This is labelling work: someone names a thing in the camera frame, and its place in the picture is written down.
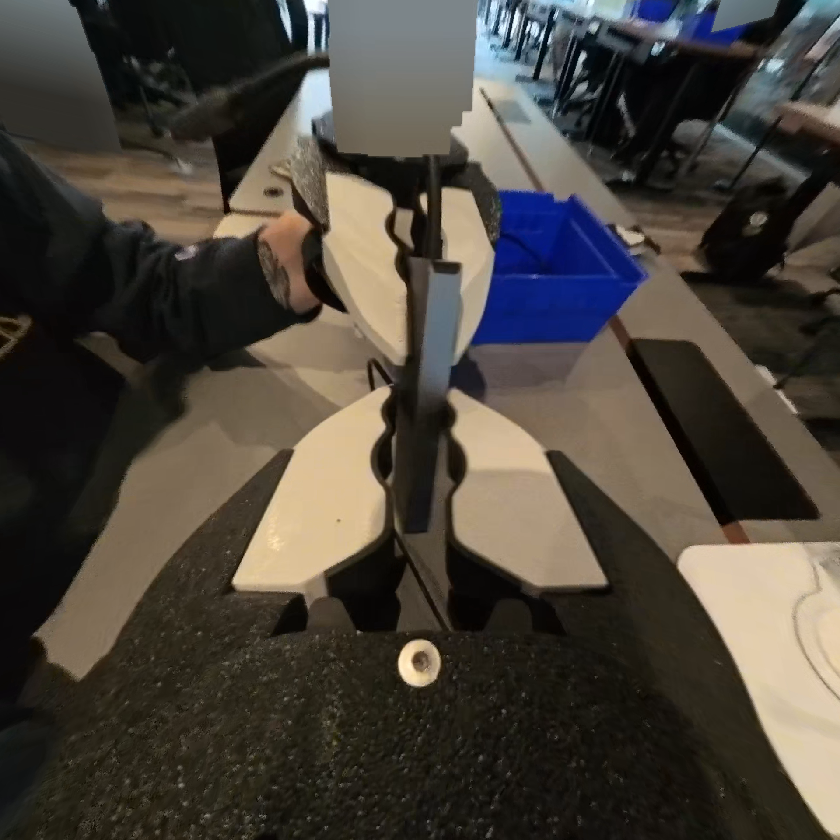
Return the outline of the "long desk row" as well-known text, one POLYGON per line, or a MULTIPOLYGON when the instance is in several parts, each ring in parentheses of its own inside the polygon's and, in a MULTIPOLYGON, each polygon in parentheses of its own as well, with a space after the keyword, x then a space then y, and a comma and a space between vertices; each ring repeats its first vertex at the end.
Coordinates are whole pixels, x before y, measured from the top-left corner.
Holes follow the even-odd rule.
POLYGON ((612 185, 645 188, 666 161, 676 179, 690 152, 676 141, 683 123, 713 128, 751 75, 763 48, 743 27, 713 31, 706 11, 679 35, 628 17, 584 18, 573 25, 557 78, 553 119, 576 112, 570 139, 611 155, 612 185))

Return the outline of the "blue plastic bin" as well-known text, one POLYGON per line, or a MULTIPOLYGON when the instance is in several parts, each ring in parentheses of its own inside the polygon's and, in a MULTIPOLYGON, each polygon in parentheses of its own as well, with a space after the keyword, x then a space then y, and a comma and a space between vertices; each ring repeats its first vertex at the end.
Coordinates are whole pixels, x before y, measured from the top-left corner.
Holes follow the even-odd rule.
POLYGON ((588 343, 648 274, 575 195, 502 191, 486 307, 472 345, 588 343))
POLYGON ((717 12, 719 1, 630 1, 625 4, 626 16, 641 25, 665 28, 679 35, 695 16, 717 12))

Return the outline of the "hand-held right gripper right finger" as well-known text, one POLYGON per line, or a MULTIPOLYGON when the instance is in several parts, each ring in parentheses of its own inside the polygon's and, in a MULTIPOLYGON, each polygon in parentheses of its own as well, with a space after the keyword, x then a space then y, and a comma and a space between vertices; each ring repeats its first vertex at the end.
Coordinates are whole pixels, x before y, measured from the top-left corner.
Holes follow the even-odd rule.
POLYGON ((599 592, 608 580, 548 451, 495 409, 448 394, 454 547, 529 595, 599 592))

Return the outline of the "white black wavy pad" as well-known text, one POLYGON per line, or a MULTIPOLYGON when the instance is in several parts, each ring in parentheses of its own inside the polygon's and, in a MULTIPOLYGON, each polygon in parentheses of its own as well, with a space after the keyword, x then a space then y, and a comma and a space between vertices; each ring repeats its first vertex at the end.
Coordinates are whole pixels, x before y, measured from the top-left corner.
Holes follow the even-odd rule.
POLYGON ((624 244, 631 256, 661 255, 660 246, 651 237, 647 236, 645 231, 640 227, 625 227, 619 224, 609 223, 607 228, 624 244))

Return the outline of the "instruction sign stand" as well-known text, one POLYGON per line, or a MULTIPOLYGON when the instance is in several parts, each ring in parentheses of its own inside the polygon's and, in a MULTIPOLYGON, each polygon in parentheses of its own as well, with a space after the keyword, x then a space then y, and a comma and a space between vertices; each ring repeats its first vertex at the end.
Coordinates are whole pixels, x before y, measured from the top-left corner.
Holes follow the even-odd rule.
POLYGON ((838 542, 687 548, 677 567, 715 624, 764 734, 828 835, 839 833, 838 542))

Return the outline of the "grey usb hub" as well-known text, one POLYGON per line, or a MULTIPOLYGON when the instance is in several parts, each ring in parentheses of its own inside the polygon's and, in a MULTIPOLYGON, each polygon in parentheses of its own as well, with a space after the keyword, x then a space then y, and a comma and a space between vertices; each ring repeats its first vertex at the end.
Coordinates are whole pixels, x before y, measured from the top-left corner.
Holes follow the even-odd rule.
POLYGON ((428 529, 461 312, 460 265, 408 260, 407 354, 395 387, 392 493, 400 530, 428 529))

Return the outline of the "person's left hand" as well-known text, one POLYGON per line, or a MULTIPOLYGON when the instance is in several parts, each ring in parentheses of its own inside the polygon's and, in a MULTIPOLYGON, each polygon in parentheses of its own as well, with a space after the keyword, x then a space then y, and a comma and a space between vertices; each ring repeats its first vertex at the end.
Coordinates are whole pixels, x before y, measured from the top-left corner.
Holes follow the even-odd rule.
POLYGON ((303 246, 309 221, 290 210, 263 224, 256 234, 257 256, 269 291, 289 312, 308 317, 321 307, 305 276, 303 246))

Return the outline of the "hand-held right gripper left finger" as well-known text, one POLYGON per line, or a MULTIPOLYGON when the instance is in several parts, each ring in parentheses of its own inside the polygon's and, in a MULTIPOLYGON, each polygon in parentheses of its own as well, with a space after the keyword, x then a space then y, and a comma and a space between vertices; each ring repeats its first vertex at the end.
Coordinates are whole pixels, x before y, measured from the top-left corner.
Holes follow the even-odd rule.
POLYGON ((393 505, 379 460, 391 387, 329 416, 292 450, 234 573, 239 593, 368 600, 396 591, 393 505))

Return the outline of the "person's left forearm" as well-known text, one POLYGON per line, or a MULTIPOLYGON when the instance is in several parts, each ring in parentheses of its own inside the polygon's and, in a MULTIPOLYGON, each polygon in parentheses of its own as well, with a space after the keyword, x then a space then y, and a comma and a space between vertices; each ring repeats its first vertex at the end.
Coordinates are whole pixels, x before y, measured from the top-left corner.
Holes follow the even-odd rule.
POLYGON ((89 330, 139 361, 170 353, 209 360, 315 319, 322 305, 301 317, 272 297, 257 256, 258 230, 181 247, 145 224, 110 223, 100 241, 89 330))

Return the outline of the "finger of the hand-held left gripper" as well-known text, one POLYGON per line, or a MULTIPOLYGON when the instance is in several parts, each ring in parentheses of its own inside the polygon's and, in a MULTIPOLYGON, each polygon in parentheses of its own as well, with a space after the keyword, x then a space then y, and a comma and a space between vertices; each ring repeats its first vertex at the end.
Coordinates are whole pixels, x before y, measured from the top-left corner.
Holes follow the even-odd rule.
POLYGON ((354 326, 393 366, 407 357, 407 286, 387 231, 395 206, 385 189, 359 176, 325 175, 329 225, 322 262, 354 326))
POLYGON ((484 316, 495 250, 473 194, 447 186, 442 191, 443 261, 456 269, 438 275, 436 339, 457 364, 474 339, 484 316))

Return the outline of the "black office chair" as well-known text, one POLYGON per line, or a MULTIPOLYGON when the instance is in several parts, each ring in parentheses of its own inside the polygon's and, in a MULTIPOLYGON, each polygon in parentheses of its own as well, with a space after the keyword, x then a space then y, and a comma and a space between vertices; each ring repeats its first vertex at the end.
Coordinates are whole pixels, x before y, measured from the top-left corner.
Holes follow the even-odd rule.
POLYGON ((168 122, 168 134, 176 142, 212 143, 226 213, 231 196, 307 74, 329 67, 327 51, 295 52, 251 78, 206 91, 168 122))

